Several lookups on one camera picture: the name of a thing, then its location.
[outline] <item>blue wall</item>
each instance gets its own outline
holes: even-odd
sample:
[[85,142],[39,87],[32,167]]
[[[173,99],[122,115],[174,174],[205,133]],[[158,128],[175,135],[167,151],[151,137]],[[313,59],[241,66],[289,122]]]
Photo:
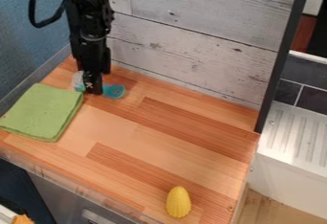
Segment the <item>blue wall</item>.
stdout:
[[[51,16],[61,0],[37,0],[36,20]],[[62,17],[44,29],[28,19],[29,0],[0,0],[0,100],[68,44]]]

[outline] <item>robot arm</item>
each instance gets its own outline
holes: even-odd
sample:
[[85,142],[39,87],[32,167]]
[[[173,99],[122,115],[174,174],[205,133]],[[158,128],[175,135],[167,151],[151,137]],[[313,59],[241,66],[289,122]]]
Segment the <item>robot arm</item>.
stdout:
[[106,47],[106,35],[110,33],[114,20],[109,0],[63,0],[50,19],[35,22],[35,1],[30,0],[29,17],[36,28],[55,22],[66,11],[70,29],[73,57],[79,70],[83,70],[83,81],[87,93],[102,94],[102,73],[110,73],[110,49]]

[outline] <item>green cloth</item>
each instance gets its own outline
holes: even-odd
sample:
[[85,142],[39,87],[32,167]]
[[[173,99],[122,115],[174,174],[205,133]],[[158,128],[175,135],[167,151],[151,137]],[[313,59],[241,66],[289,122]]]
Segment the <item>green cloth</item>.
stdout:
[[0,120],[12,133],[55,142],[81,105],[80,92],[34,84]]

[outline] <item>yellow egg-shaped toy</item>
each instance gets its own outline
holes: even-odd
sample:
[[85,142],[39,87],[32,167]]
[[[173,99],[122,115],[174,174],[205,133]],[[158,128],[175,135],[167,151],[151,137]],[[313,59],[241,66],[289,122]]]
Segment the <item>yellow egg-shaped toy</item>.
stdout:
[[187,190],[183,187],[173,188],[167,196],[165,207],[171,216],[186,216],[191,210],[191,201]]

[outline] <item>black pole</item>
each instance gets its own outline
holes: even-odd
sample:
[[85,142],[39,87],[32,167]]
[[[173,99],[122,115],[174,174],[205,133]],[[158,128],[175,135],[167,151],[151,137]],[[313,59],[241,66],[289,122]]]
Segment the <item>black pole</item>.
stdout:
[[279,47],[276,62],[272,69],[271,79],[269,81],[265,98],[262,102],[260,113],[255,125],[255,132],[261,133],[265,125],[268,113],[271,109],[274,93],[277,88],[277,84],[280,80],[281,73],[283,71],[287,56],[291,49],[293,38],[297,29],[297,25],[303,13],[306,0],[294,0],[294,4],[291,10],[290,18],[287,23],[285,33],[282,42]]

